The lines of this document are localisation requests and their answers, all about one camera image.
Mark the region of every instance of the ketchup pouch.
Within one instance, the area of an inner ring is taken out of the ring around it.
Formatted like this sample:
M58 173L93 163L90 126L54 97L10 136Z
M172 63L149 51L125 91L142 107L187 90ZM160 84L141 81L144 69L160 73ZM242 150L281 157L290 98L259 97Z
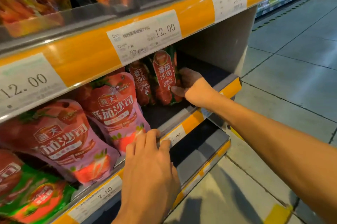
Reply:
M134 78L139 105L146 106L147 104L155 104L150 89L149 69L147 66L141 60L137 60L129 64L127 68Z
M36 171L9 150L0 149L0 215L26 224L44 224L75 191L65 181Z
M27 111L0 127L5 147L34 155L64 175L89 185L110 175L117 150L94 133L82 107L62 99L39 110Z
M177 53L174 46L168 46L146 57L150 74L155 84L156 98L163 105L182 101L182 97L171 92L172 86L181 87L177 69Z
M108 74L78 89L78 102L121 155L138 133L150 130L136 99L133 77Z

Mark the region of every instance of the floor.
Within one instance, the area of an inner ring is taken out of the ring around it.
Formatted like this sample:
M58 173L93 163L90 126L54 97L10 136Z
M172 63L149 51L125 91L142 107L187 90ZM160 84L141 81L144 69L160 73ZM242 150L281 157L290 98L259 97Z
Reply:
M294 3L265 17L254 29ZM337 0L309 0L253 31L235 101L337 147ZM232 147L167 224L320 224L231 131Z

